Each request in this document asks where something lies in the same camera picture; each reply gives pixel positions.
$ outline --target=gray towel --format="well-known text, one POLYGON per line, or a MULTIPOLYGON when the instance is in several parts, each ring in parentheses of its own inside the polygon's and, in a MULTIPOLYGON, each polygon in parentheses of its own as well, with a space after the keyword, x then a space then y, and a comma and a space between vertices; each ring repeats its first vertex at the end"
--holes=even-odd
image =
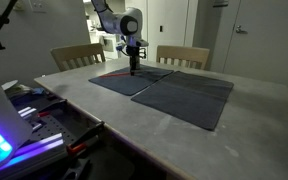
POLYGON ((226 81, 175 72, 132 100, 214 130, 233 86, 226 81))
MULTIPOLYGON (((126 67, 108 74, 125 72, 130 72, 130 68, 126 67)), ((140 71, 136 72, 134 76, 121 75, 110 77, 96 77, 90 79, 89 81, 116 91, 118 93, 132 96, 172 72, 172 70, 165 70, 141 65, 140 71)))

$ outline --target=table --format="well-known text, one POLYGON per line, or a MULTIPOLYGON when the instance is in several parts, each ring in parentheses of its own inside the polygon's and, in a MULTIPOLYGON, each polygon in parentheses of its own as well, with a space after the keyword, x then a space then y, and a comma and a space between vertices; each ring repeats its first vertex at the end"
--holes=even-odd
POLYGON ((142 64, 233 82, 214 132, 88 82, 128 66, 121 58, 35 81, 106 127, 168 173, 184 179, 288 179, 288 88, 155 62, 142 64))

